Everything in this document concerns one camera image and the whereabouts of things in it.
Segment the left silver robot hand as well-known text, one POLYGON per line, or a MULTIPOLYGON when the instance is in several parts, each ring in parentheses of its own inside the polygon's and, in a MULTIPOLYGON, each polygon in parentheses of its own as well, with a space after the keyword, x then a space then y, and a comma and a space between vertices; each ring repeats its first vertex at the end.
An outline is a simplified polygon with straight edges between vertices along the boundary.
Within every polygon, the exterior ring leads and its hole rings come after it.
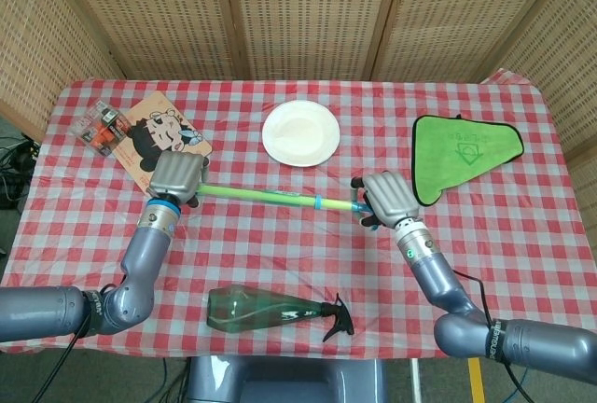
POLYGON ((198 189, 209 171, 209 163, 201 154, 163 151, 146 191, 151 197, 170 197, 177 205, 196 208, 198 189))

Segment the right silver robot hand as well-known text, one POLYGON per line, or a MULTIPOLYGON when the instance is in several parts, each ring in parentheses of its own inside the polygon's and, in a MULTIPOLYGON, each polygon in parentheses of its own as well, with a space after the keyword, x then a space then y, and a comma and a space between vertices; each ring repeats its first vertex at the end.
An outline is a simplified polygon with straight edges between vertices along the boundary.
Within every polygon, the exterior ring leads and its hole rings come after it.
POLYGON ((351 188, 353 192, 363 189, 365 203, 371 211, 370 215, 360 218, 362 227, 395 229, 400 221, 419 215, 419 203, 399 173, 384 171, 353 177, 351 188))

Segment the telescopic green blue tube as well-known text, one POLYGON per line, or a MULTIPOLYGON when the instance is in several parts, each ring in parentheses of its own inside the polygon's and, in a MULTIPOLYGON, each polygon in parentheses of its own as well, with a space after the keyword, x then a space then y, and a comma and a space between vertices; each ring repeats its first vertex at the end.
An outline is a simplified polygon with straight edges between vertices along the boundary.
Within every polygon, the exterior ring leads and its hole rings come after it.
MULTIPOLYGON (((190 203, 188 205, 191 207, 197 207, 199 205, 200 197, 204 197, 204 196, 199 195, 196 191, 195 197, 190 200, 190 203)), ((351 195, 351 199, 348 201, 334 200, 334 199, 322 197, 323 198, 323 207, 321 209, 315 209, 315 208, 313 208, 313 209, 351 212, 351 213, 357 215, 359 219, 373 215, 373 211, 369 208, 369 206, 365 202, 358 201, 357 197, 358 197, 357 192, 354 192, 351 195)))

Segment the clear syringe barrel blue nozzle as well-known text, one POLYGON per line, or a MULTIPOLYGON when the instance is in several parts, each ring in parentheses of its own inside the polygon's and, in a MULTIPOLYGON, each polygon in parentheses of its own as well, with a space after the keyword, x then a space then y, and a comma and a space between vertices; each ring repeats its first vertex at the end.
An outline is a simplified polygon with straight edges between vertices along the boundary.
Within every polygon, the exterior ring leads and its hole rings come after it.
POLYGON ((306 196, 277 190, 267 191, 201 184, 197 189, 197 193, 203 196, 239 201, 265 202, 277 205, 310 207, 315 209, 321 209, 323 207, 323 198, 319 195, 306 196))

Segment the red white checkered tablecloth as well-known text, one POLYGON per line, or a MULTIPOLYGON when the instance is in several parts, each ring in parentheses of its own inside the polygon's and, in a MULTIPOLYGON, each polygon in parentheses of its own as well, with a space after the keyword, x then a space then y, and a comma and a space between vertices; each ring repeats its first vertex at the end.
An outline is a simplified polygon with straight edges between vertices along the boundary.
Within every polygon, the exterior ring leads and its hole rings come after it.
MULTIPOLYGON (((474 300, 495 317, 597 331, 594 263, 559 138, 529 80, 500 70, 479 84, 348 81, 85 80, 65 88, 51 114, 2 283, 99 289, 121 280, 123 253, 146 196, 113 158, 69 132, 98 98, 128 109, 162 92, 212 145, 209 178, 223 185, 347 199, 350 181, 410 173, 421 115, 514 126, 523 155, 458 188, 421 216, 474 300), (272 159, 263 123, 278 104, 309 100, 340 124, 340 145, 308 168, 272 159)), ((282 354, 350 358, 438 355, 438 308, 426 300, 388 229, 364 229, 348 212, 205 200, 185 208, 141 325, 80 346, 142 356, 282 354), (316 301, 341 297, 352 336, 323 340, 330 319, 226 335, 206 325, 209 290, 246 284, 316 301)))

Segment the cartoon girl mouse pad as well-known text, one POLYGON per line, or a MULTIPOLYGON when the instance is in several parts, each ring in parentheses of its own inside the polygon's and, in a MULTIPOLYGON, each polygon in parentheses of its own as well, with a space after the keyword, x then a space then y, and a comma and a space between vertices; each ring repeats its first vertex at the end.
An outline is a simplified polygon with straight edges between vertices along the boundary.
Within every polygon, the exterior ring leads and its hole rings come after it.
POLYGON ((212 152, 203 134, 160 91, 146 96, 125 117, 130 128, 113 153, 143 192, 163 151, 203 156, 212 152))

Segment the green microfibre cloth black trim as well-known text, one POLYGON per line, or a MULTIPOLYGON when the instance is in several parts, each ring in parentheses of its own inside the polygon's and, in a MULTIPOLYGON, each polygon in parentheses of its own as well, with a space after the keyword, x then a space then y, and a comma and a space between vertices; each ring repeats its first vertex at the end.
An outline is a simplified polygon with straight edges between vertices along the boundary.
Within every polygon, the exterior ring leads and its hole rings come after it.
POLYGON ((411 183, 422 206, 442 193, 519 158, 524 144, 506 123, 423 115, 412 126, 411 183))

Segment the clear package orange items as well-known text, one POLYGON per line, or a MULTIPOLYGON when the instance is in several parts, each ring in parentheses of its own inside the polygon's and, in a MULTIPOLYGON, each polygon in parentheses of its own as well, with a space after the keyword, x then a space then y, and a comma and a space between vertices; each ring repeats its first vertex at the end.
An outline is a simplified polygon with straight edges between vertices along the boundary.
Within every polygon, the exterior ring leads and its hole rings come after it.
POLYGON ((129 135, 131 126, 119 110, 98 99, 74 121, 70 133, 97 154, 108 157, 129 135))

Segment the white paper plate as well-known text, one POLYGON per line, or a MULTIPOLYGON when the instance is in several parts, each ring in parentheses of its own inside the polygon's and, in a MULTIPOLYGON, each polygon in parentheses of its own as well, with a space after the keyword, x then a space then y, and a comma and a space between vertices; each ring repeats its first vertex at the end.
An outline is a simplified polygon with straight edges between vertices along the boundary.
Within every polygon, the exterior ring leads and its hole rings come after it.
POLYGON ((278 104, 266 117, 261 142, 284 165, 308 168, 328 160, 340 145, 340 124, 324 105, 309 100, 278 104))

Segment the green spray bottle black trigger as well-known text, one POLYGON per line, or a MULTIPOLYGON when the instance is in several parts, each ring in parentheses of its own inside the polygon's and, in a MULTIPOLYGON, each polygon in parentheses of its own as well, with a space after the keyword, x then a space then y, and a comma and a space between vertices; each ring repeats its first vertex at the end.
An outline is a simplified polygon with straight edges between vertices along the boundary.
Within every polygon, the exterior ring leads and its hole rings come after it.
POLYGON ((318 302, 247 285, 229 285, 210 290, 207 298, 207 325, 226 333, 327 317, 332 317, 334 323, 323 340, 340 332, 354 334, 352 316, 340 297, 332 302, 318 302))

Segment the white table leg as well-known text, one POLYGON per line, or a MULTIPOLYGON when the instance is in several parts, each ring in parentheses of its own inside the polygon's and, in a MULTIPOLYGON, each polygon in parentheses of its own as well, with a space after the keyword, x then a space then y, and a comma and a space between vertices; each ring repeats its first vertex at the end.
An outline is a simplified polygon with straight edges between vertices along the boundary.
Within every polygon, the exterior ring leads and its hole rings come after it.
POLYGON ((421 379, 419 361, 417 358, 410 359, 410 386, 413 403, 422 403, 421 379))

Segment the woven bamboo folding screen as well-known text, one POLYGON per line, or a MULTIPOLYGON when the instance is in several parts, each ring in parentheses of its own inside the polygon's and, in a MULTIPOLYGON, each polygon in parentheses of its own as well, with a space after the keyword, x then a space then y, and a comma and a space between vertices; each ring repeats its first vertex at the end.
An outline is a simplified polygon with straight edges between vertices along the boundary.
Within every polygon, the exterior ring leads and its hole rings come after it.
POLYGON ((597 0, 0 0, 0 118, 41 139, 86 78, 481 80, 545 94, 597 219, 597 0))

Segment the grey robot torso base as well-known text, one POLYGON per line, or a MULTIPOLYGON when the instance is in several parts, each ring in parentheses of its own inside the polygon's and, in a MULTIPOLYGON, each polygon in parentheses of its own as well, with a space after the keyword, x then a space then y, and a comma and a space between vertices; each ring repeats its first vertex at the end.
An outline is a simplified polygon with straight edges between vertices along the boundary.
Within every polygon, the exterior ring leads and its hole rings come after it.
POLYGON ((186 403, 388 403, 381 360, 205 355, 186 403))

